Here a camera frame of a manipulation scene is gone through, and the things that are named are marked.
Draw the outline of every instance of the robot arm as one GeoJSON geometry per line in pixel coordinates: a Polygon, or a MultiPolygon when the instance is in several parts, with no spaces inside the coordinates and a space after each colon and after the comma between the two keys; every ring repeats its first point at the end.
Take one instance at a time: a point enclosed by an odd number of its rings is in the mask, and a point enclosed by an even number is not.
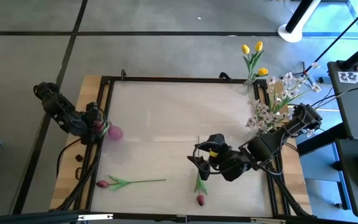
{"type": "Polygon", "coordinates": [[[82,144],[95,142],[98,134],[95,121],[101,121],[100,109],[95,102],[86,105],[85,112],[78,112],[54,83],[34,86],[34,94],[42,101],[44,111],[50,115],[66,133],[81,137],[82,144]]]}

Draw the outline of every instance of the gray floor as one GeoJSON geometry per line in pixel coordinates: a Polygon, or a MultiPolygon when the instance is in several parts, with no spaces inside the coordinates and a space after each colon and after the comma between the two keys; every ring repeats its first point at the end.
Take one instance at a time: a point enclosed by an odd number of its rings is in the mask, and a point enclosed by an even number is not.
{"type": "MultiPolygon", "coordinates": [[[[298,2],[290,5],[295,10],[298,2]]],[[[0,0],[0,30],[71,31],[80,6],[81,0],[0,0]]],[[[94,0],[88,2],[80,30],[276,32],[290,17],[287,4],[271,0],[94,0]]],[[[321,3],[304,31],[341,32],[352,20],[345,4],[321,3]]],[[[358,32],[358,27],[354,25],[349,32],[358,32]]],[[[68,39],[0,36],[0,138],[4,141],[0,147],[0,215],[11,211],[44,115],[32,87],[55,81],[68,39]]],[[[258,40],[265,47],[259,65],[272,75],[283,75],[300,71],[302,61],[311,63],[334,39],[304,37],[291,44],[279,37],[77,37],[62,92],[74,103],[84,75],[119,75],[121,69],[129,76],[215,78],[225,71],[233,78],[244,78],[241,45],[254,45],[258,40]]],[[[322,68],[314,71],[313,78],[326,77],[327,62],[348,58],[356,50],[358,38],[341,39],[321,59],[322,68]]],[[[306,93],[294,103],[313,103],[330,87],[322,85],[321,93],[306,93]]],[[[339,112],[327,111],[337,110],[335,102],[322,109],[319,113],[324,129],[341,121],[339,112]]],[[[55,186],[55,163],[66,138],[55,123],[50,124],[24,212],[48,210],[55,186]]],[[[330,194],[323,188],[324,184],[308,182],[309,191],[330,194]]],[[[326,218],[329,212],[315,209],[322,202],[311,201],[315,215],[326,218]]]]}

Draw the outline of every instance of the sticker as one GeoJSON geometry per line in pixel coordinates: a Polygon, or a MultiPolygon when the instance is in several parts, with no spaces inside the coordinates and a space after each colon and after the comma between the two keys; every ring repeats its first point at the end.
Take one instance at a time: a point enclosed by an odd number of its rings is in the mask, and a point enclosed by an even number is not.
{"type": "Polygon", "coordinates": [[[338,72],[339,81],[342,83],[357,83],[358,72],[338,72]]]}

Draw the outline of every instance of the tulip leaf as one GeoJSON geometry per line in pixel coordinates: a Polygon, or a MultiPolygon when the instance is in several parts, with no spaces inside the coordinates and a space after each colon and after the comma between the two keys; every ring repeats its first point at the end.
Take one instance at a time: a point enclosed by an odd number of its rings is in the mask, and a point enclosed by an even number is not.
{"type": "Polygon", "coordinates": [[[246,56],[242,56],[242,57],[243,57],[243,58],[244,58],[244,60],[246,61],[248,71],[250,71],[250,69],[249,69],[249,60],[248,60],[248,58],[246,58],[246,56]]]}
{"type": "Polygon", "coordinates": [[[251,59],[249,60],[249,65],[250,66],[252,66],[253,64],[254,64],[254,60],[255,60],[255,55],[256,54],[252,54],[252,56],[251,56],[251,59]]]}
{"type": "Polygon", "coordinates": [[[196,182],[196,187],[194,189],[194,192],[196,192],[197,190],[202,190],[206,195],[208,195],[204,181],[201,179],[200,174],[197,175],[197,182],[196,182]]]}
{"type": "Polygon", "coordinates": [[[111,175],[109,175],[109,177],[113,180],[113,181],[116,181],[118,183],[126,183],[127,181],[126,180],[122,180],[122,179],[119,179],[117,177],[113,177],[111,175]]]}
{"type": "Polygon", "coordinates": [[[125,187],[127,185],[131,184],[130,182],[123,182],[123,183],[120,183],[120,184],[116,184],[116,185],[113,185],[110,190],[111,191],[115,191],[117,189],[120,189],[121,187],[125,187]]]}
{"type": "Polygon", "coordinates": [[[252,66],[253,66],[253,67],[256,65],[256,63],[258,62],[258,60],[259,60],[259,58],[260,58],[260,56],[262,55],[263,52],[264,52],[264,51],[260,51],[260,52],[257,52],[257,53],[255,54],[255,59],[254,59],[254,61],[252,62],[252,63],[253,63],[252,66]]]}

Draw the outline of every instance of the white stand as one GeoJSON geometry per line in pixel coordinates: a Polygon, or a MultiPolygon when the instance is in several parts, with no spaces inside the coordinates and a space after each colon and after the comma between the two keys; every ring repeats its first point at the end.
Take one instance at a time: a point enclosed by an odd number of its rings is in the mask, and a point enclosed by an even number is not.
{"type": "MultiPolygon", "coordinates": [[[[317,5],[320,3],[320,1],[321,0],[313,0],[313,2],[309,5],[307,10],[305,11],[305,13],[303,13],[303,15],[301,15],[299,22],[295,25],[295,28],[291,33],[287,32],[285,30],[285,27],[287,26],[287,24],[283,24],[278,28],[278,31],[277,31],[278,35],[283,40],[285,40],[287,42],[291,42],[291,43],[299,42],[302,39],[303,26],[306,24],[306,22],[308,21],[308,19],[314,12],[314,10],[317,8],[317,5]]],[[[295,11],[293,17],[297,16],[297,15],[299,15],[299,13],[296,13],[296,11],[295,11]]]]}

